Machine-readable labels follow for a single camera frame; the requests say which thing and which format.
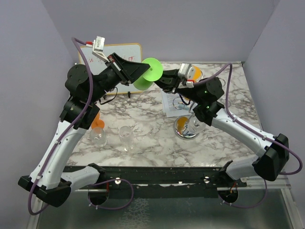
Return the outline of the green plastic wine glass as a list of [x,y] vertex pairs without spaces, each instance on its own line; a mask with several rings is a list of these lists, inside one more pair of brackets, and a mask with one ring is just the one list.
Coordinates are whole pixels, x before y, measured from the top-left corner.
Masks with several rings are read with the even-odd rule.
[[152,57],[144,59],[142,63],[149,64],[150,68],[133,83],[133,86],[137,90],[145,91],[161,78],[163,66],[159,60]]

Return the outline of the yellow plastic wine glass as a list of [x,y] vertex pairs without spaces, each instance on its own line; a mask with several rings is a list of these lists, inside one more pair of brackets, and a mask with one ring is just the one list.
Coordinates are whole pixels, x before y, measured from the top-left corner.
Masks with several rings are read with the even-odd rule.
[[191,68],[188,73],[188,79],[194,80],[195,82],[199,81],[202,78],[202,71],[195,65],[191,65]]

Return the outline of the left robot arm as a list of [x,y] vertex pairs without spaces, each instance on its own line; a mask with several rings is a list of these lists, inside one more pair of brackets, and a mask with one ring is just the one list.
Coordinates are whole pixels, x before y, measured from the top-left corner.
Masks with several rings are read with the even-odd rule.
[[135,82],[150,68],[147,63],[130,62],[116,53],[109,59],[97,75],[92,74],[87,62],[69,69],[65,87],[70,97],[55,135],[34,171],[18,181],[20,187],[53,207],[61,206],[77,189],[88,185],[101,188],[105,184],[105,169],[94,163],[75,172],[64,173],[64,168],[100,110],[96,102],[118,84]]

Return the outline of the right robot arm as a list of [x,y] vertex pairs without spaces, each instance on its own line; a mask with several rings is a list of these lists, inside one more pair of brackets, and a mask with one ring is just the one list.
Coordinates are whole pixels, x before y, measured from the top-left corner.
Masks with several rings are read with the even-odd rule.
[[179,94],[195,102],[193,111],[200,122],[228,133],[254,152],[251,158],[229,161],[223,166],[219,174],[223,186],[229,187],[236,180],[252,176],[275,181],[289,160],[288,138],[259,130],[230,113],[227,105],[218,101],[227,95],[218,78],[221,72],[196,82],[185,78],[181,70],[167,70],[155,83],[166,93]]

